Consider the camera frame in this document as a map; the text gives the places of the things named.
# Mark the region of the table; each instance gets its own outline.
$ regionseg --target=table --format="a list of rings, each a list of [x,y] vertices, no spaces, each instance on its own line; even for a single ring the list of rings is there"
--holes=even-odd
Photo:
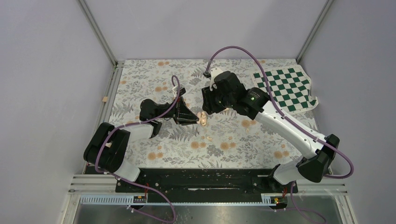
[[[264,70],[296,64],[295,59],[259,60]],[[126,60],[109,122],[116,126],[139,120],[139,105],[147,98],[164,104],[173,100],[172,75],[186,88],[184,98],[194,113],[202,111],[201,89],[209,85],[202,75],[207,60]],[[235,73],[246,88],[258,71],[253,60],[214,60],[212,68]],[[317,130],[312,111],[293,117]],[[129,142],[125,157],[141,168],[273,168],[301,154],[265,125],[230,109],[208,116],[206,126],[178,126],[160,119],[159,134]]]

